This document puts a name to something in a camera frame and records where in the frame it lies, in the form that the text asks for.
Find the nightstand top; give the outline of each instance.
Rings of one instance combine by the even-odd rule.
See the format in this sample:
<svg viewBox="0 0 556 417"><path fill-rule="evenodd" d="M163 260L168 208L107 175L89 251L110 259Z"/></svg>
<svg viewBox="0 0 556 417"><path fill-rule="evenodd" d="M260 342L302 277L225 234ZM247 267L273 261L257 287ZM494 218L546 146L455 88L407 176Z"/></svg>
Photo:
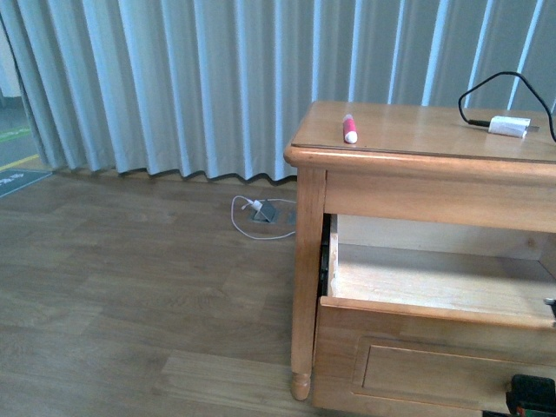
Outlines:
<svg viewBox="0 0 556 417"><path fill-rule="evenodd" d="M493 135L466 124L457 108L435 108L372 103L315 102L303 119L291 145L301 148L364 151L371 153L443 156L473 160L556 163L556 142L547 116L537 112L465 109L468 118L493 116L532 119L539 132L525 139ZM358 141L343 142L342 119L351 114Z"/></svg>

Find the cord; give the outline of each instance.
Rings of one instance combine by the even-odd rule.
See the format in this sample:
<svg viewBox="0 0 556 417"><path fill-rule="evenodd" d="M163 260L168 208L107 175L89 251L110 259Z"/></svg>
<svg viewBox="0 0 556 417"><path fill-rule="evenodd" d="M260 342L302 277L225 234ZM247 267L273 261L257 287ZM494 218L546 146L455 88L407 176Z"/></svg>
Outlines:
<svg viewBox="0 0 556 417"><path fill-rule="evenodd" d="M294 230L293 232L289 232L289 233L286 233L285 235L281 235L281 236L257 237L257 236L252 236L252 235L244 232L243 230L241 230L239 228L239 226L237 224L235 224L235 220L234 220L234 204L235 204L235 200L237 200L238 198L242 198L243 200L245 200L247 202L247 204L244 204L242 206L242 210L244 210L247 206L253 206L255 209L259 210L259 209L261 209L262 204L258 200L254 200L254 201L249 200L247 197L244 197L243 195L236 195L232 199L232 205L231 205L231 209L230 209L230 218L232 220L232 224L234 225L234 227L242 235L247 236L250 239L255 239L256 241L275 241L277 239L283 239L284 237L289 237L289 236L295 234L295 230ZM293 202L291 200L284 200L283 198L268 198L267 201L269 201L269 202L291 202L291 203L295 204L295 202Z"/></svg>
<svg viewBox="0 0 556 417"><path fill-rule="evenodd" d="M472 89L469 89L468 91L466 91L465 93L463 93L460 97L460 99L458 100L458 109L460 110L460 114L461 114L461 118L468 124L471 124L473 126L481 126L483 128L488 128L490 126L490 122L486 121L486 120L469 120L466 118L466 116L463 114L463 108L461 107L461 101L464 99L465 96L473 93L475 90L477 90L479 87L482 87L483 85L485 85L486 83L488 83L489 81L493 80L494 78L496 78L497 76L516 76L518 77L529 89L529 91L531 91L533 93L533 95L535 96L535 98L537 100L539 100L539 103L542 105L542 107L545 109L546 115L548 116L548 126L550 128L550 135L553 137L553 140L556 142L556 134L554 134L554 125L553 125L553 115L552 112L550 111L550 109L548 108L548 106L546 105L545 101L539 96L539 93L537 93L537 91L535 91L535 89L533 88L533 86L527 81L527 79L522 76L519 72L515 72L515 71L501 71L498 72L496 74L494 74L493 76L488 77L485 81L478 83L477 85L475 85Z"/></svg>

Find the turned wooden leg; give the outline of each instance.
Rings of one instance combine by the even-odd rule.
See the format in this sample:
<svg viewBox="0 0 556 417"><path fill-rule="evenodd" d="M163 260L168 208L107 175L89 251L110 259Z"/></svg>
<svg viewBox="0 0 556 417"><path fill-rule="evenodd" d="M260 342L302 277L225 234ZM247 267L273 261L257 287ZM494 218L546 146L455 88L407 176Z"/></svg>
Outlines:
<svg viewBox="0 0 556 417"><path fill-rule="evenodd" d="M310 390L311 374L292 373L292 395L296 400L306 400Z"/></svg>
<svg viewBox="0 0 556 417"><path fill-rule="evenodd" d="M297 400L305 400L311 388L325 188L324 169L298 169L292 323L292 395Z"/></svg>

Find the white curtain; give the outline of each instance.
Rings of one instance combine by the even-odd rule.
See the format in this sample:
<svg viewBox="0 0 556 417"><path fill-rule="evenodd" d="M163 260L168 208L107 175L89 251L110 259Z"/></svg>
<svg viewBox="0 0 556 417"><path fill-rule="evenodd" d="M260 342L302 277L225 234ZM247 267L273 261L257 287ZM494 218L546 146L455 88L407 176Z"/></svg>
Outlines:
<svg viewBox="0 0 556 417"><path fill-rule="evenodd" d="M494 72L556 104L553 0L2 0L53 168L295 171L313 100L455 106ZM498 79L469 106L540 109Z"/></svg>

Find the open drawer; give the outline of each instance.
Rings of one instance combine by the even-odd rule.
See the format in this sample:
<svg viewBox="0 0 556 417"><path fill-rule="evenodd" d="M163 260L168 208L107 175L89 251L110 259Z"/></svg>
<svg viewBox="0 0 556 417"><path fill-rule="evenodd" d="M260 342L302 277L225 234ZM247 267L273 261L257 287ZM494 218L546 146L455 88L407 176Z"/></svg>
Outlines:
<svg viewBox="0 0 556 417"><path fill-rule="evenodd" d="M514 374L556 379L553 235L333 215L329 247L316 406L480 416Z"/></svg>

